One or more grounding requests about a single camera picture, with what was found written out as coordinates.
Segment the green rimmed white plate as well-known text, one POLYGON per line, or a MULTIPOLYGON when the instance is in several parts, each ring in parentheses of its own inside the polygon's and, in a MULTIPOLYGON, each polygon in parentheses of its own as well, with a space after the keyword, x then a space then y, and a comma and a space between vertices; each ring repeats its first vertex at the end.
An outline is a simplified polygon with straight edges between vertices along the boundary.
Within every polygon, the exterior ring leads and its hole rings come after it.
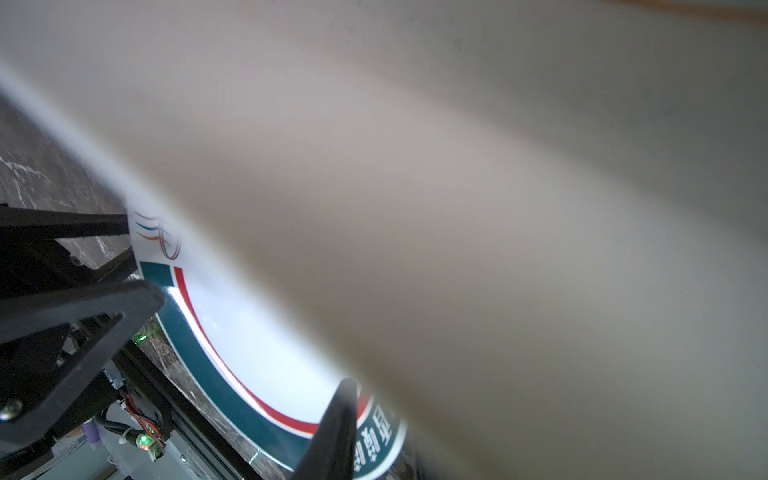
POLYGON ((767 475, 767 9, 5 1, 1 87, 466 477, 767 475))

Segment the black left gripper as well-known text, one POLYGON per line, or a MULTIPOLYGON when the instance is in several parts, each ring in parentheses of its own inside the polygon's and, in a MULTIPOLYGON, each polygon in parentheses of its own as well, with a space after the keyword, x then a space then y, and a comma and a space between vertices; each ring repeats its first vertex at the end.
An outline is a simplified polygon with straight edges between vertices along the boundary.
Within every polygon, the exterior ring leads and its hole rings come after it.
POLYGON ((1 205, 1 465, 33 468, 118 398, 104 369, 165 304, 147 281, 97 282, 60 238, 129 233, 125 214, 1 205))

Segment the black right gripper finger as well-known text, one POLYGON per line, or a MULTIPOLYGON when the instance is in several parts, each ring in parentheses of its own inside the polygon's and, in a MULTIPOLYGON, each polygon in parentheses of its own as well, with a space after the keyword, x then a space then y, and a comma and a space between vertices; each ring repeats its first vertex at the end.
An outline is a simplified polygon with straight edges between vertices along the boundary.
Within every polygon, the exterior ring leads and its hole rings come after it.
POLYGON ((292 480, 351 480, 357 430, 357 384, 341 381, 292 480))

